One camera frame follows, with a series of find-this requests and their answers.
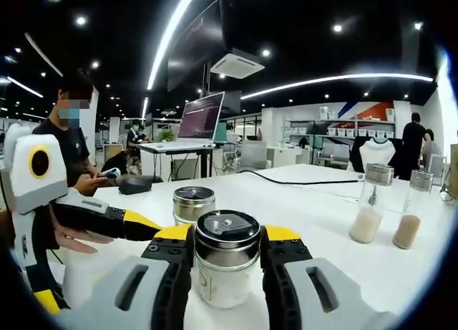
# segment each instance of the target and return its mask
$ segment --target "metal jar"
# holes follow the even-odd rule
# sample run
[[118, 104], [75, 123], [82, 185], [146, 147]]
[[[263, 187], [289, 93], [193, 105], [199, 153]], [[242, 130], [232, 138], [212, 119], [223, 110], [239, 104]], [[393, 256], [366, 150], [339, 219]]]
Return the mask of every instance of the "metal jar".
[[215, 193], [204, 187], [183, 187], [173, 193], [175, 225], [195, 223], [197, 219], [215, 210]]
[[219, 309], [241, 305], [252, 286], [259, 257], [260, 225], [248, 214], [215, 210], [195, 226], [198, 293]]

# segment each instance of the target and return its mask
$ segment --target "hand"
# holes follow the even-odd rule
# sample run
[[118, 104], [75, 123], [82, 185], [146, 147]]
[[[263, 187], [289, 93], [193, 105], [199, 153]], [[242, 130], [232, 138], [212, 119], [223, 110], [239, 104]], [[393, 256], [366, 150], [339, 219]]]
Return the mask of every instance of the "hand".
[[51, 213], [56, 242], [59, 244], [59, 246], [63, 246], [64, 248], [68, 248], [79, 253], [96, 253], [96, 248], [88, 246], [87, 244], [83, 244], [77, 241], [77, 239], [101, 244], [107, 244], [113, 241], [113, 238], [105, 237], [96, 233], [88, 233], [86, 231], [66, 228], [65, 226], [60, 225], [57, 221], [51, 205], [49, 205], [49, 212]]
[[95, 188], [107, 181], [108, 179], [105, 176], [100, 178], [91, 178], [90, 175], [83, 174], [79, 176], [77, 184], [73, 187], [83, 195], [91, 195]]

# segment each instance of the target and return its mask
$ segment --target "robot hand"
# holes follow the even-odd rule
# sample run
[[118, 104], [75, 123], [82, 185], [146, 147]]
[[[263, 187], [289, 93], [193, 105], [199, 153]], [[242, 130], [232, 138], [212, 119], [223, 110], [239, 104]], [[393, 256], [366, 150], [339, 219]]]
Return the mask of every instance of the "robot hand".
[[2, 180], [16, 234], [14, 247], [34, 295], [52, 313], [67, 308], [49, 269], [47, 249], [58, 248], [48, 204], [62, 226], [110, 238], [150, 241], [160, 226], [130, 210], [111, 208], [67, 187], [59, 143], [53, 135], [32, 135], [12, 125], [5, 137]]
[[[100, 280], [79, 308], [62, 310], [63, 326], [76, 330], [182, 330], [195, 227], [156, 234], [142, 257], [129, 257]], [[362, 299], [357, 283], [328, 261], [314, 259], [299, 235], [265, 225], [260, 239], [263, 290], [270, 329], [386, 329], [394, 321]]]

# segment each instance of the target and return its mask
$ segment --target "ceiling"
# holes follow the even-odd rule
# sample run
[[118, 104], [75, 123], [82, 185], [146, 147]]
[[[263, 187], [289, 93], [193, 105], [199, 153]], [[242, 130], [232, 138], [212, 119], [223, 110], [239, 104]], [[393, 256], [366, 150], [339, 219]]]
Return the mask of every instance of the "ceiling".
[[[44, 97], [14, 84], [7, 88], [0, 85], [0, 97], [3, 94], [6, 99], [2, 107], [8, 109], [1, 116], [29, 119], [30, 116], [23, 115], [27, 113], [46, 117], [54, 102], [54, 86], [59, 76], [26, 40], [27, 32], [61, 72], [79, 67], [90, 71], [100, 91], [101, 120], [122, 114], [139, 117], [145, 97], [151, 99], [148, 112], [153, 117], [162, 117], [164, 110], [175, 110], [177, 114], [170, 117], [180, 117], [185, 100], [198, 98], [202, 68], [167, 92], [167, 65], [162, 64], [157, 83], [152, 91], [146, 90], [155, 52], [179, 1], [10, 0], [2, 11], [15, 19], [14, 26], [10, 25], [12, 29], [0, 47], [1, 54], [9, 55], [16, 63], [3, 59], [0, 76], [11, 76]], [[193, 0], [174, 38], [212, 1]], [[244, 80], [213, 75], [211, 90], [242, 90], [249, 94], [307, 79], [360, 72], [436, 76], [434, 32], [417, 11], [414, 0], [224, 2], [225, 26], [233, 46], [259, 56], [265, 69]], [[84, 26], [75, 24], [78, 16], [87, 20]], [[417, 21], [424, 22], [420, 31], [414, 28]], [[340, 33], [333, 30], [335, 24], [342, 26]], [[20, 48], [21, 53], [15, 52], [15, 48]], [[263, 49], [271, 55], [262, 57]], [[92, 69], [95, 60], [99, 67]], [[422, 105], [434, 88], [435, 83], [398, 79], [326, 82], [254, 97], [242, 102], [242, 109], [250, 114], [260, 112], [262, 107], [402, 100], [405, 94], [412, 103]]]

